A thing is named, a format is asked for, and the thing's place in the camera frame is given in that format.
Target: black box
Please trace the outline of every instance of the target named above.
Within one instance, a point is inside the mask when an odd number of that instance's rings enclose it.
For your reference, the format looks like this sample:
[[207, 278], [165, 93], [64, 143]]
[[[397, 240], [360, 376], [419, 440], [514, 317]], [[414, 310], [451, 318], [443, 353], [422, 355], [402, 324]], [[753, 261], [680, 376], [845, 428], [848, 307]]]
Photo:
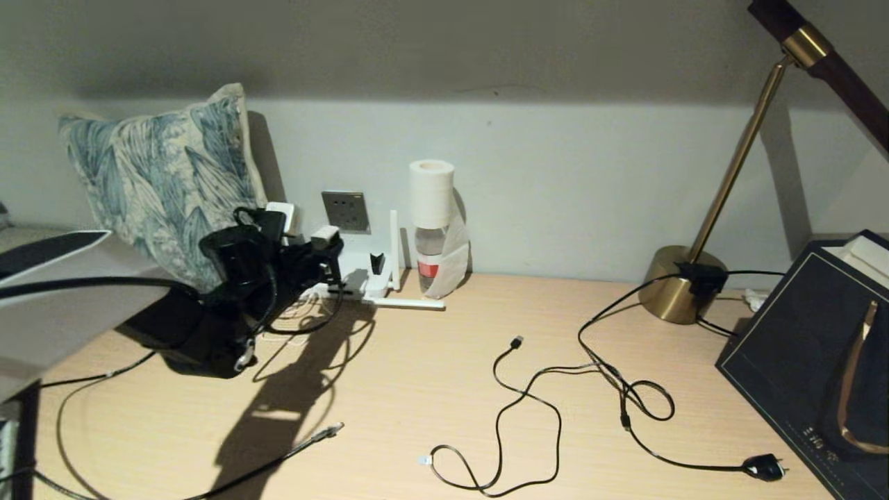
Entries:
[[810, 244], [717, 368], [835, 498], [886, 500], [889, 290], [828, 250], [843, 244]]

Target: blue leaf pattern pillow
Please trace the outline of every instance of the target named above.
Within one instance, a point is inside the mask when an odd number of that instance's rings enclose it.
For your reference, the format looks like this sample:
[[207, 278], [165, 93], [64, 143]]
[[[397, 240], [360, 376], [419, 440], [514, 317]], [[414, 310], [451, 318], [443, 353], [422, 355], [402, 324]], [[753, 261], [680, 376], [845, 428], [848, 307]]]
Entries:
[[66, 115], [59, 131], [102, 228], [202, 291], [220, 283], [198, 242], [236, 207], [266, 204], [240, 84], [156, 117]]

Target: white router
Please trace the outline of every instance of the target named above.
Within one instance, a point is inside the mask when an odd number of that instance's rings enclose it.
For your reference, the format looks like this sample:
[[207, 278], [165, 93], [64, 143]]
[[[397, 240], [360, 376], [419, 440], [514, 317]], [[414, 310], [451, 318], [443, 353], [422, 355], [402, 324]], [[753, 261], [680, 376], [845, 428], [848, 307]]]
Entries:
[[[444, 301], [390, 299], [389, 290], [401, 289], [401, 266], [398, 260], [398, 212], [389, 211], [389, 251], [384, 253], [383, 267], [380, 274], [373, 274], [370, 255], [366, 252], [349, 252], [340, 254], [340, 273], [345, 282], [344, 298], [359, 300], [379, 307], [397, 307], [403, 309], [444, 310]], [[327, 296], [327, 285], [319, 284], [307, 291], [314, 291]]]

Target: toilet paper roll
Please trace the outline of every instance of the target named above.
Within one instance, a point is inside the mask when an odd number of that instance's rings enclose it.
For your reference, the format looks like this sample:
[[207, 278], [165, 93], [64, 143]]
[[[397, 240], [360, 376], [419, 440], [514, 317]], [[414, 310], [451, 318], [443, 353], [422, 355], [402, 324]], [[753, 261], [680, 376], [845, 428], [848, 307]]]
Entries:
[[451, 223], [453, 165], [441, 160], [411, 163], [411, 217], [413, 225], [437, 230]]

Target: wall outlet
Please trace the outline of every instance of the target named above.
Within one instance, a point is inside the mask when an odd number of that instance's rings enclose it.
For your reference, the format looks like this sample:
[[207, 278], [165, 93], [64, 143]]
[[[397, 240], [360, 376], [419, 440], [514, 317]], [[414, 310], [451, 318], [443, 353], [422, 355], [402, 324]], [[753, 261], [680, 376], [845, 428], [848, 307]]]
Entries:
[[371, 234], [364, 193], [324, 191], [321, 198], [324, 200], [330, 225], [337, 226], [346, 233]]

